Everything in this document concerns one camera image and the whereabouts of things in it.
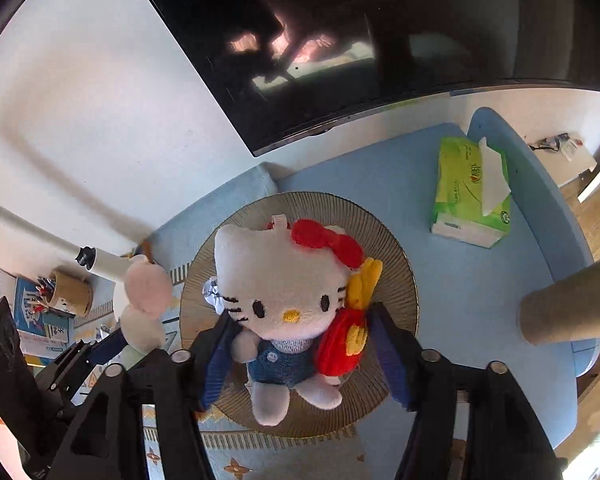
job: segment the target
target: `black screen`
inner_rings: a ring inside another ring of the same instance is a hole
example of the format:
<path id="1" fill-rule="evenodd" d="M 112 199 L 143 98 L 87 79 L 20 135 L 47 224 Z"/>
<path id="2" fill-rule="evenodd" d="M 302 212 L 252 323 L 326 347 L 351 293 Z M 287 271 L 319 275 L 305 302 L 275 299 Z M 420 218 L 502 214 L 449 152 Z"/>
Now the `black screen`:
<path id="1" fill-rule="evenodd" d="M 252 153 L 511 84 L 600 90 L 600 0 L 151 0 Z"/>

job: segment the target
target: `ribbed plate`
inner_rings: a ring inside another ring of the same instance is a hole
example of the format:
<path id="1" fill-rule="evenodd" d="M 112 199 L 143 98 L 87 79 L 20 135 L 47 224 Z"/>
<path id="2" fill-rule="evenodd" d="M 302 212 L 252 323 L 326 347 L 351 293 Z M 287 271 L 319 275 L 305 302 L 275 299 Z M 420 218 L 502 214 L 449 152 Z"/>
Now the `ribbed plate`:
<path id="1" fill-rule="evenodd" d="M 413 273 L 402 247 L 381 221 L 369 211 L 341 197 L 299 191 L 257 200 L 235 212 L 222 225 L 235 224 L 262 230 L 275 214 L 285 214 L 291 223 L 299 218 L 312 218 L 323 225 L 343 227 L 347 234 L 360 243 L 366 256 L 382 260 L 384 264 L 373 300 L 384 303 L 398 327 L 416 332 L 418 295 Z M 211 328 L 217 320 L 215 311 L 202 297 L 203 283 L 216 274 L 215 236 L 214 231 L 200 247 L 189 267 L 182 291 L 180 332 L 184 348 L 193 343 L 201 330 Z M 235 388 L 226 386 L 216 406 L 231 420 L 247 428 L 276 436 L 302 438 L 340 430 L 371 412 L 388 393 L 373 345 L 369 342 L 359 369 L 350 375 L 340 391 L 342 404 L 330 411 L 319 410 L 292 392 L 285 419 L 273 428 L 260 426 L 254 420 L 251 399 L 244 387 L 236 391 Z"/>

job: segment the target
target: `red bow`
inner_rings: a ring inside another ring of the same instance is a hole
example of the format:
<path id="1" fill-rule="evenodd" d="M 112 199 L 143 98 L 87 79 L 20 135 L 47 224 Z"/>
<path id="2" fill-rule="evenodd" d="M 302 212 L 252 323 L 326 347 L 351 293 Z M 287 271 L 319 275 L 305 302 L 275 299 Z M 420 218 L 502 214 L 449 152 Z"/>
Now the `red bow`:
<path id="1" fill-rule="evenodd" d="M 302 218 L 291 228 L 291 239 L 312 249 L 330 248 L 343 264 L 357 269 L 365 261 L 362 247 L 349 235 L 339 235 L 320 222 Z"/>

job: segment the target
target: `green tissue package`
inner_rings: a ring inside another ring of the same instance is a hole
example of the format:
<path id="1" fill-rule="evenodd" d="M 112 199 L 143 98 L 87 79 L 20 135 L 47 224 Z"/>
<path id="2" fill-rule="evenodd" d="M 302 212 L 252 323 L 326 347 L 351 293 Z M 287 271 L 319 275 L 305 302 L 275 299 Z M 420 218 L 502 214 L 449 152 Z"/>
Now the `green tissue package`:
<path id="1" fill-rule="evenodd" d="M 508 182 L 507 161 L 500 156 L 502 174 Z M 483 216 L 482 186 L 482 154 L 478 144 L 466 137 L 444 137 L 438 159 L 431 232 L 487 248 L 509 233 L 510 196 Z"/>

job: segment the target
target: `blue table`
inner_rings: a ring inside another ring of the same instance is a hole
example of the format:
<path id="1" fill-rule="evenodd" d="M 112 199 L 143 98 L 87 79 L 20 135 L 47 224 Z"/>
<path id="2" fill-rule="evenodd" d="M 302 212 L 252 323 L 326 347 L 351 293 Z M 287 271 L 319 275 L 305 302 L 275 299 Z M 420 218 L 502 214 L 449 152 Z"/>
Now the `blue table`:
<path id="1" fill-rule="evenodd" d="M 528 292 L 589 265 L 589 248 L 542 165 L 488 108 L 474 114 L 468 136 L 486 136 L 506 154 L 514 199 L 510 234 L 490 250 L 432 234 L 440 140 L 461 135 L 458 126 L 440 124 L 300 171 L 278 181 L 278 188 L 330 192 L 384 222 L 413 268 L 421 345 L 457 364 L 509 365 L 555 447 L 576 425 L 574 353 L 570 343 L 527 343 L 517 326 L 518 305 Z M 466 432 L 467 412 L 460 415 L 458 434 Z M 412 421 L 388 399 L 357 423 L 376 478 L 394 477 Z"/>

